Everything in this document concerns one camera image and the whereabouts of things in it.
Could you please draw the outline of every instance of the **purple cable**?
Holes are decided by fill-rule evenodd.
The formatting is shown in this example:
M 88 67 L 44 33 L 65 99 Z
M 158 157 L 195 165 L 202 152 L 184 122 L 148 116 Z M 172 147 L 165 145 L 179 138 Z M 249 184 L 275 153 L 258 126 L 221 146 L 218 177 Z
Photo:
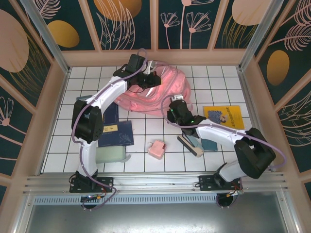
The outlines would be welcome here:
M 234 134 L 237 134 L 237 135 L 240 135 L 240 136 L 243 136 L 243 137 L 247 137 L 247 138 L 249 138 L 249 139 L 251 139 L 251 140 L 260 142 L 260 143 L 262 143 L 262 144 L 264 144 L 264 145 L 266 145 L 266 146 L 268 146 L 268 147 L 270 147 L 270 148 L 276 150 L 276 151 L 283 157 L 283 159 L 284 159 L 284 160 L 283 160 L 283 163 L 278 164 L 278 165 L 275 165 L 275 166 L 272 166 L 272 167 L 270 167 L 270 169 L 279 168 L 279 167 L 282 167 L 282 166 L 284 166 L 284 165 L 286 164 L 287 158 L 285 157 L 285 155 L 283 154 L 283 152 L 282 152 L 280 149 L 276 148 L 275 146 L 271 145 L 270 143 L 268 143 L 268 142 L 266 142 L 266 141 L 263 141 L 263 140 L 261 140 L 261 139 L 252 137 L 252 136 L 247 135 L 247 134 L 245 134 L 245 133 L 240 133 L 240 132 L 238 132 L 238 131 L 236 131 L 236 130 L 234 130 L 234 129 L 228 129 L 227 127 L 224 127 L 224 126 L 219 125 L 219 124 L 200 124 L 200 125 L 180 126 L 180 125 L 171 123 L 171 122 L 167 119 L 167 117 L 165 116 L 164 111 L 163 111 L 163 103 L 164 103 L 164 101 L 165 101 L 167 98 L 171 98 L 171 97 L 173 97 L 173 95 L 166 96 L 166 97 L 162 100 L 162 102 L 161 102 L 161 112 L 162 112 L 162 115 L 163 115 L 164 119 L 165 119 L 169 124 L 171 124 L 171 125 L 173 125 L 173 126 L 175 126 L 175 127 L 181 128 L 181 129 L 189 129 L 189 128 L 203 127 L 203 126 L 207 126 L 207 127 L 211 127 L 211 128 L 212 128 L 212 127 L 215 127 L 215 128 L 219 128 L 219 129 L 226 130 L 226 131 L 228 131 L 228 132 L 230 132 L 230 133 L 234 133 Z
M 81 167 L 82 167 L 83 171 L 85 172 L 85 174 L 87 175 L 87 177 L 89 177 L 89 179 L 92 180 L 93 182 L 95 182 L 95 183 L 97 183 L 97 184 L 99 184 L 99 185 L 101 185 L 101 186 L 104 186 L 104 187 L 106 187 L 106 188 L 112 188 L 112 189 L 114 190 L 114 193 L 113 193 L 110 197 L 108 197 L 107 200 L 105 200 L 102 204 L 97 205 L 97 206 L 95 206 L 95 207 L 92 208 L 92 209 L 87 209 L 87 208 L 84 206 L 84 203 L 85 203 L 85 202 L 83 202 L 83 203 L 82 203 L 82 207 L 83 207 L 84 210 L 92 211 L 92 210 L 99 209 L 100 207 L 102 207 L 103 205 L 105 205 L 105 204 L 116 194 L 117 189 L 116 189 L 115 187 L 113 187 L 113 186 L 108 186 L 108 185 L 106 185 L 106 184 L 104 184 L 104 183 L 101 183 L 101 182 L 95 180 L 93 177 L 91 177 L 91 176 L 89 175 L 89 173 L 87 172 L 87 170 L 84 168 L 84 164 L 83 164 L 83 160 L 82 160 L 83 143 L 80 142 L 80 141 L 77 141 L 77 140 L 74 138 L 74 132 L 76 131 L 77 124 L 78 124 L 78 122 L 79 122 L 79 120 L 80 120 L 82 114 L 84 113 L 84 111 L 85 111 L 89 106 L 91 106 L 91 104 L 94 103 L 102 93 L 104 93 L 104 92 L 105 92 L 110 86 L 112 86 L 113 84 L 116 84 L 117 82 L 120 82 L 120 81 L 122 81 L 122 80 L 129 79 L 129 78 L 135 76 L 136 74 L 138 74 L 139 72 L 141 72 L 141 70 L 143 69 L 143 67 L 147 64 L 147 51 L 146 51 L 145 49 L 140 49 L 140 50 L 138 50 L 137 55 L 138 55 L 139 52 L 141 52 L 141 51 L 143 51 L 143 52 L 145 53 L 145 60 L 144 60 L 144 63 L 142 64 L 141 68 L 139 68 L 139 70 L 137 70 L 135 73 L 133 73 L 133 74 L 127 76 L 127 77 L 118 79 L 118 80 L 112 82 L 110 85 L 106 86 L 100 93 L 98 93 L 98 94 L 96 95 L 96 97 L 95 97 L 90 103 L 88 103 L 88 104 L 81 110 L 81 112 L 78 114 L 77 119 L 76 119 L 76 121 L 75 121 L 75 123 L 74 123 L 74 125 L 73 125 L 72 133 L 71 133 L 71 138 L 72 138 L 72 141 L 73 141 L 74 143 L 76 143 L 76 144 L 79 143 L 79 144 L 81 145 L 80 151 L 79 151 L 79 157 L 80 157 L 80 164 L 81 164 Z

